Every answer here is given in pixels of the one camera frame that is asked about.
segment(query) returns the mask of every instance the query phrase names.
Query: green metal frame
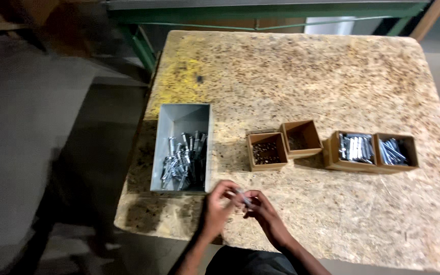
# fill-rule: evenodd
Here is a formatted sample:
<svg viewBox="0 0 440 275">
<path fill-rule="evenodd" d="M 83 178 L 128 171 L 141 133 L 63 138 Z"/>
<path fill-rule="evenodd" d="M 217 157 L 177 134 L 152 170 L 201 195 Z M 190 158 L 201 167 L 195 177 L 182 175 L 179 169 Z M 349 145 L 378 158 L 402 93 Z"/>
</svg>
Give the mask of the green metal frame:
<svg viewBox="0 0 440 275">
<path fill-rule="evenodd" d="M 289 5 L 255 5 L 255 6 L 224 6 L 195 8 L 161 8 L 111 10 L 109 15 L 118 21 L 125 39 L 131 44 L 133 51 L 144 64 L 145 69 L 152 73 L 156 64 L 154 51 L 142 31 L 142 24 L 194 26 L 200 28 L 223 28 L 237 30 L 267 30 L 290 28 L 312 24 L 358 21 L 375 18 L 400 18 L 387 35 L 395 36 L 405 27 L 407 22 L 419 14 L 427 3 L 325 3 L 325 4 L 289 4 Z M 296 18 L 296 17 L 363 17 L 353 20 L 303 23 L 296 25 L 275 26 L 267 28 L 241 28 L 228 26 L 208 26 L 185 24 L 194 20 L 217 19 L 261 19 L 261 18 Z"/>
</svg>

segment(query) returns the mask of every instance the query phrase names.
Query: hand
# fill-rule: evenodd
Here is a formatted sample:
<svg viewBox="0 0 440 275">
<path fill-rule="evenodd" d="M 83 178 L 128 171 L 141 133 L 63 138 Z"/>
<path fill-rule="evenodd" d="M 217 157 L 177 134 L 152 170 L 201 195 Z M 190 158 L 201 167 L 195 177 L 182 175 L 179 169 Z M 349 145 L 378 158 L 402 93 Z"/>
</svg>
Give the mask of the hand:
<svg viewBox="0 0 440 275">
<path fill-rule="evenodd" d="M 244 219 L 254 217 L 274 248 L 282 252 L 289 245 L 298 245 L 298 242 L 288 232 L 278 213 L 261 191 L 249 190 L 244 195 L 252 200 L 252 206 L 247 209 Z"/>
<path fill-rule="evenodd" d="M 203 214 L 199 225 L 199 233 L 209 241 L 213 241 L 223 231 L 223 226 L 235 205 L 241 206 L 242 197 L 235 195 L 239 186 L 233 181 L 221 180 L 213 191 L 208 194 L 203 203 Z M 221 203 L 222 198 L 228 198 L 227 206 Z"/>
</svg>

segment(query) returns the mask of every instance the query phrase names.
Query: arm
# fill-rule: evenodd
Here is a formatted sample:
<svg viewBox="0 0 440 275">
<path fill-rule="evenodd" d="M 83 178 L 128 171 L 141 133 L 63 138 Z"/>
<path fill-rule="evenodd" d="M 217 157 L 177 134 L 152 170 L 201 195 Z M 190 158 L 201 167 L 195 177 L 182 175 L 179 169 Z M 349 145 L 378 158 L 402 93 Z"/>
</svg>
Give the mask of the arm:
<svg viewBox="0 0 440 275">
<path fill-rule="evenodd" d="M 331 275 L 305 248 L 291 236 L 278 213 L 261 191 L 250 190 L 245 196 L 252 205 L 244 218 L 254 217 L 260 224 L 267 239 L 291 262 L 298 274 Z"/>
<path fill-rule="evenodd" d="M 204 251 L 223 231 L 223 225 L 235 205 L 241 206 L 241 196 L 234 195 L 239 186 L 232 181 L 220 181 L 213 191 L 205 197 L 198 230 L 192 237 L 180 258 L 169 271 L 169 275 L 196 275 Z M 222 206 L 221 199 L 228 198 L 227 206 Z"/>
</svg>

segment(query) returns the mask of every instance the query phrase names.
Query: forearm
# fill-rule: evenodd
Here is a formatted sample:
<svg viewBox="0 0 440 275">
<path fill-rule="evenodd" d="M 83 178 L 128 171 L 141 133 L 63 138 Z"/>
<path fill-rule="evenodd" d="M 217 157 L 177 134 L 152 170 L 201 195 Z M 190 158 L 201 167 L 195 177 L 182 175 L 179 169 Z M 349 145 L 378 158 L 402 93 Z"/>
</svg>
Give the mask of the forearm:
<svg viewBox="0 0 440 275">
<path fill-rule="evenodd" d="M 198 266 L 210 241 L 202 234 L 193 236 L 190 243 L 177 260 L 169 275 L 196 275 Z"/>
<path fill-rule="evenodd" d="M 331 275 L 327 269 L 295 239 L 281 251 L 298 274 Z"/>
</svg>

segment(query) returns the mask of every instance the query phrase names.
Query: gray metal tray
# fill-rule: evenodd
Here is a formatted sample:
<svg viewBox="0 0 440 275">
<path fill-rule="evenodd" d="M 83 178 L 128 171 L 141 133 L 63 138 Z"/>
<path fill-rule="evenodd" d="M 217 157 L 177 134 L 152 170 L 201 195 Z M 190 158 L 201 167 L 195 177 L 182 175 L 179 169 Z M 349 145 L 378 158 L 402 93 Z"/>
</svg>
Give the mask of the gray metal tray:
<svg viewBox="0 0 440 275">
<path fill-rule="evenodd" d="M 156 149 L 154 152 L 154 165 L 152 168 L 152 179 L 150 180 L 150 190 L 158 193 L 192 193 L 199 194 L 210 190 L 210 159 L 211 159 L 211 140 L 213 137 L 212 106 L 210 104 L 162 104 L 157 122 Z M 206 142 L 206 174 L 205 188 L 203 190 L 163 190 L 161 189 L 161 176 L 164 167 L 164 159 L 169 154 L 170 136 L 174 136 L 177 141 L 182 142 L 182 132 L 188 134 L 194 131 L 208 133 Z"/>
</svg>

